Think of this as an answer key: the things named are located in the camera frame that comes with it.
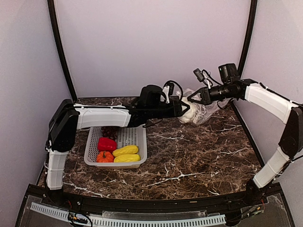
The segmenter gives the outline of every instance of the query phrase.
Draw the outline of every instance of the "white object in plastic bag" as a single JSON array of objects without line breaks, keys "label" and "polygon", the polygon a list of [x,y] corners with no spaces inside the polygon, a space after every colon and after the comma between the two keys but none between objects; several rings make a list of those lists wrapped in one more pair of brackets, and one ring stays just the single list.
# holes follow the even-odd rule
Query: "white object in plastic bag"
[{"label": "white object in plastic bag", "polygon": [[[187,100],[187,97],[194,93],[191,89],[186,89],[183,92],[182,101],[190,106],[190,109],[181,117],[179,117],[179,121],[181,123],[190,123],[192,122],[195,125],[200,125],[206,122],[213,113],[217,112],[220,108],[217,105],[217,102],[213,102],[210,105],[202,105],[197,103],[192,103]],[[201,100],[199,95],[195,95],[193,97],[196,100]],[[229,99],[225,99],[220,102],[220,107],[224,107],[227,105]]]}]

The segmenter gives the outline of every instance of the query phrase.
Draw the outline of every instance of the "white wall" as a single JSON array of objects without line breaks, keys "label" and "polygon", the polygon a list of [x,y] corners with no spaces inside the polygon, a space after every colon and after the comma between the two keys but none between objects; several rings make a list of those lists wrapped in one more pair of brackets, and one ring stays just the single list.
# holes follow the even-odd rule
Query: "white wall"
[{"label": "white wall", "polygon": [[238,64],[250,0],[56,0],[78,97],[137,96],[148,84]]},{"label": "white wall", "polygon": [[[256,21],[243,77],[303,102],[303,1],[258,2]],[[273,155],[284,125],[263,109],[237,104],[265,161]],[[279,181],[296,226],[303,226],[303,159],[290,165]]]},{"label": "white wall", "polygon": [[0,7],[0,226],[14,226],[29,183],[46,156],[47,125],[69,92],[47,1],[3,0]]}]

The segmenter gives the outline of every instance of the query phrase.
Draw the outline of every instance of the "toy vegetable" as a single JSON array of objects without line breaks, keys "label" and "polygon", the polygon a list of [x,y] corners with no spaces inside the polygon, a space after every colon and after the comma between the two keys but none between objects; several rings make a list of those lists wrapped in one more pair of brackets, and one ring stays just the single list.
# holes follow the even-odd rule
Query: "toy vegetable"
[{"label": "toy vegetable", "polygon": [[125,155],[125,154],[137,154],[138,151],[139,148],[136,145],[128,145],[113,151],[113,156],[118,157],[119,155]]},{"label": "toy vegetable", "polygon": [[97,146],[99,151],[114,151],[117,149],[117,143],[109,138],[101,137]]},{"label": "toy vegetable", "polygon": [[125,154],[119,155],[114,159],[114,162],[138,162],[140,161],[140,155],[137,154]]},{"label": "toy vegetable", "polygon": [[114,156],[109,151],[101,151],[97,156],[97,162],[114,162]]}]

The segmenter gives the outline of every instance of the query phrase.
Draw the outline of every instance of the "white partition panel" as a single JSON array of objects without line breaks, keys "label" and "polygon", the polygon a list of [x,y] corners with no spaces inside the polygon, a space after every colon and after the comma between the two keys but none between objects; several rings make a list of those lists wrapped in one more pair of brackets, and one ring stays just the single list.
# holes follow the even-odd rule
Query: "white partition panel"
[{"label": "white partition panel", "polygon": [[249,0],[56,0],[78,97],[135,96],[168,79],[198,88],[192,71],[238,64]]}]

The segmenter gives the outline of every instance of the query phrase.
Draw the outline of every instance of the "perforated basket wall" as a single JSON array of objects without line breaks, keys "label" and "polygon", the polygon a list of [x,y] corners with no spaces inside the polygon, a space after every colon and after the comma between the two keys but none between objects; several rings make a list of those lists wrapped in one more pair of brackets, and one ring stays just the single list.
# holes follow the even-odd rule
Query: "perforated basket wall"
[{"label": "perforated basket wall", "polygon": [[146,131],[142,126],[137,128],[120,128],[117,132],[117,148],[122,148],[127,145],[137,145],[139,147],[138,154],[141,160],[138,162],[128,163],[98,163],[97,155],[99,151],[97,149],[99,138],[102,137],[102,127],[91,127],[89,131],[89,137],[87,140],[84,161],[90,166],[97,166],[107,169],[127,169],[138,168],[140,164],[146,161],[147,158],[147,145],[146,145]]}]

